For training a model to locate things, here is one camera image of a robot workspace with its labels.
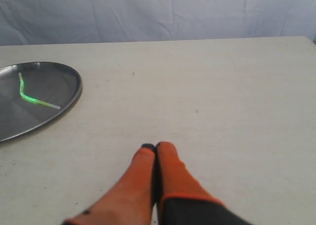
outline round metal tray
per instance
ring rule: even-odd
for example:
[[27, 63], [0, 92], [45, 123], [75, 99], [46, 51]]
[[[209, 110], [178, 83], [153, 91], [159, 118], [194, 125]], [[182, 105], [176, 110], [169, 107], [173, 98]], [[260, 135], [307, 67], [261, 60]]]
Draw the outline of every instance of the round metal tray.
[[0, 68], [0, 142], [52, 121], [81, 93], [79, 73], [63, 64], [30, 62]]

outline table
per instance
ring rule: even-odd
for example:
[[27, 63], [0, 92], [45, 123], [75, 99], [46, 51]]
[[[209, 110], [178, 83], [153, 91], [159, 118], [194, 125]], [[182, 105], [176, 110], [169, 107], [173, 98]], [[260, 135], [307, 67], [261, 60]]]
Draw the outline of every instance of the table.
[[74, 216], [158, 141], [250, 222], [314, 224], [316, 46], [306, 38], [0, 47], [0, 66], [30, 61], [73, 67], [83, 94], [59, 121], [0, 145], [2, 225]]

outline white table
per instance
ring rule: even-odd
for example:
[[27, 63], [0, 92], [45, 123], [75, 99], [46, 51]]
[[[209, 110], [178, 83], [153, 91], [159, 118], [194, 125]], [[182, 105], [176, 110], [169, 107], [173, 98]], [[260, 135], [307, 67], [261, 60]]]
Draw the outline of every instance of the white table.
[[306, 38], [0, 47], [0, 66], [29, 61], [75, 68], [83, 94], [59, 121], [0, 145], [1, 225], [58, 225], [108, 190], [142, 143], [162, 140], [247, 220], [315, 224]]

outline white backdrop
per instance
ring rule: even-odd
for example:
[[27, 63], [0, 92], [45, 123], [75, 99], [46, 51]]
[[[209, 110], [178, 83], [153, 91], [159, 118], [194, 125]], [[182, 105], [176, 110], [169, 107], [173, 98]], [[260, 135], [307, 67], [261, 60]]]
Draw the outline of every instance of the white backdrop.
[[316, 0], [0, 0], [0, 45], [316, 34]]

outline metal tray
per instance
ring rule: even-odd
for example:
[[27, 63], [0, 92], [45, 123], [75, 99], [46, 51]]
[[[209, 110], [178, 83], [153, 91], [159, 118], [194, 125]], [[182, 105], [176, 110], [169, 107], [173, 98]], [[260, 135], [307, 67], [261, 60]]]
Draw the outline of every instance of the metal tray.
[[63, 64], [29, 62], [0, 68], [0, 142], [57, 118], [81, 93], [79, 73]]

